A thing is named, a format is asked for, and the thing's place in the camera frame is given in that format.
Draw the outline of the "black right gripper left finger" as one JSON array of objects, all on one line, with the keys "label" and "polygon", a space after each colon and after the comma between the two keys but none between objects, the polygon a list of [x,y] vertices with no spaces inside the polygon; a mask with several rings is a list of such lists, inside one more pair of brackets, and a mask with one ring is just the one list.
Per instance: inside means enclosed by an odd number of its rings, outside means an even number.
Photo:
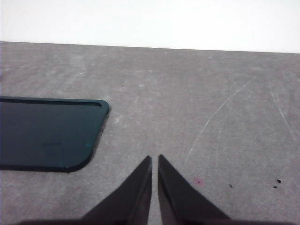
[{"label": "black right gripper left finger", "polygon": [[20,225],[146,225],[152,193],[152,159],[147,156],[103,201],[78,219],[27,220]]}]

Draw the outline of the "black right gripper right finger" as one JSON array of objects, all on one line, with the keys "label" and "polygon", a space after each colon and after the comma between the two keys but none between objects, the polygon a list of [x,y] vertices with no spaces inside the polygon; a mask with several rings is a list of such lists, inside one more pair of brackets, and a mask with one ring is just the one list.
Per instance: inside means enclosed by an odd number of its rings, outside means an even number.
[{"label": "black right gripper right finger", "polygon": [[158,156],[158,197],[164,225],[290,225],[289,221],[229,217],[194,189],[162,154]]}]

